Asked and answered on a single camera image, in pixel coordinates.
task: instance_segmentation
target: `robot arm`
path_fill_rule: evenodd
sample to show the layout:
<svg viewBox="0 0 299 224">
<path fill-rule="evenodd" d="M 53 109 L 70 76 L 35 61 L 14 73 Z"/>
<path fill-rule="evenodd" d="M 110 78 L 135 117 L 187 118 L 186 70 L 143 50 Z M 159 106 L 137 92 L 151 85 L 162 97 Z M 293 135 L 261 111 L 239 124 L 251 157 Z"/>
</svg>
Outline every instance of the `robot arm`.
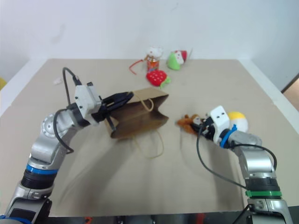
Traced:
<svg viewBox="0 0 299 224">
<path fill-rule="evenodd" d="M 229 118 L 222 106 L 207 114 L 207 119 L 195 119 L 192 125 L 201 135 L 223 148 L 231 149 L 239 158 L 246 184 L 246 195 L 252 213 L 247 223 L 293 224 L 288 206 L 276 179 L 276 164 L 261 147 L 262 140 L 252 134 L 229 127 Z"/>
<path fill-rule="evenodd" d="M 72 138 L 82 128 L 97 125 L 104 119 L 115 129 L 110 112 L 125 105 L 132 97 L 133 93 L 124 92 L 101 99 L 92 83 L 77 85 L 75 103 L 50 114 L 42 122 L 24 176 L 16 186 L 5 215 L 0 217 L 0 223 L 35 223 L 47 217 L 55 177 L 65 155 L 73 151 L 69 147 Z"/>
</svg>

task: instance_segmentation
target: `white wall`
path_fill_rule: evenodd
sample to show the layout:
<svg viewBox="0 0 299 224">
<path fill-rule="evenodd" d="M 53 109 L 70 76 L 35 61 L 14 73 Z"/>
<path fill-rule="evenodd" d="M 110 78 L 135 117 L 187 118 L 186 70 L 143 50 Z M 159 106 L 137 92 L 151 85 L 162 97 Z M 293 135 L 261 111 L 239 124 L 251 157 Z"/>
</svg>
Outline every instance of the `white wall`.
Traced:
<svg viewBox="0 0 299 224">
<path fill-rule="evenodd" d="M 29 58 L 253 58 L 282 89 L 299 72 L 298 0 L 2 0 L 0 76 Z"/>
</svg>

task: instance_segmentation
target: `red string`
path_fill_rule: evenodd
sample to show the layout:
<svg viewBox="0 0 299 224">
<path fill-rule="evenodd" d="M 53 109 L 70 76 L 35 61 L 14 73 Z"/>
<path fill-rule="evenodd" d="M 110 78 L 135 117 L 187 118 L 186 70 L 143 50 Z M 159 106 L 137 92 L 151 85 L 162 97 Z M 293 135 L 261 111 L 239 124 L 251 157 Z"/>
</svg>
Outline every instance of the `red string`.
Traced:
<svg viewBox="0 0 299 224">
<path fill-rule="evenodd" d="M 134 65 L 136 65 L 137 63 L 139 63 L 139 62 L 143 62 L 143 60 L 141 59 L 141 60 L 139 60 L 139 61 L 137 61 L 137 62 L 134 62 L 134 63 L 129 67 L 130 71 L 131 71 L 133 74 L 135 74 L 135 75 L 137 75 L 136 72 L 134 72 L 131 68 L 132 68 Z"/>
</svg>

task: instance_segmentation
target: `beige tabletop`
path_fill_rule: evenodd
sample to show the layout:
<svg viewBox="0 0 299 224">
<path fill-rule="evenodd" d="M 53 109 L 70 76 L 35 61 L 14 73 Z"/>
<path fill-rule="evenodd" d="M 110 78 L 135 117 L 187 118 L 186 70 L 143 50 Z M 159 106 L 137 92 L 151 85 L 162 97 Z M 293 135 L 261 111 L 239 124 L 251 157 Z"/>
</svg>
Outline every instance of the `beige tabletop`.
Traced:
<svg viewBox="0 0 299 224">
<path fill-rule="evenodd" d="M 144 65 L 134 60 L 49 60 L 21 91 L 0 120 L 0 212 L 3 213 L 22 178 L 41 121 L 67 105 L 64 85 L 54 85 L 62 68 L 69 67 L 84 83 L 92 81 L 104 98 L 111 94 L 150 87 Z M 190 60 L 180 71 L 161 62 L 171 77 L 160 106 L 169 117 L 159 128 L 165 152 L 146 159 L 132 139 L 111 139 L 105 124 L 89 126 L 71 142 L 75 153 L 66 157 L 50 197 L 53 216 L 110 216 L 194 213 L 239 210 L 241 190 L 207 172 L 196 154 L 196 138 L 182 132 L 176 120 L 194 113 L 204 116 L 218 105 L 227 112 L 241 111 L 249 132 L 277 156 L 278 183 L 289 206 L 299 205 L 299 136 L 279 109 L 237 60 Z M 70 94 L 74 86 L 69 78 Z M 137 136 L 142 150 L 161 149 L 155 132 Z M 236 156 L 201 139 L 203 159 L 213 170 L 242 182 Z"/>
</svg>

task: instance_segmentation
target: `red strawberry plush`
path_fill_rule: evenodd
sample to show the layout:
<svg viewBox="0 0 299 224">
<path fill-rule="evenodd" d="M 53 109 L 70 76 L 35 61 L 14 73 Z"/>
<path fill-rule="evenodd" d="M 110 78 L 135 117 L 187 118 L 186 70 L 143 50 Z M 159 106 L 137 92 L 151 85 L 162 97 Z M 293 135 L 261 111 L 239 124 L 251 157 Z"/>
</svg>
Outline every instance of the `red strawberry plush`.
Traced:
<svg viewBox="0 0 299 224">
<path fill-rule="evenodd" d="M 162 70 L 154 70 L 146 74 L 146 78 L 154 86 L 162 88 L 166 83 L 170 83 L 171 79 Z"/>
</svg>

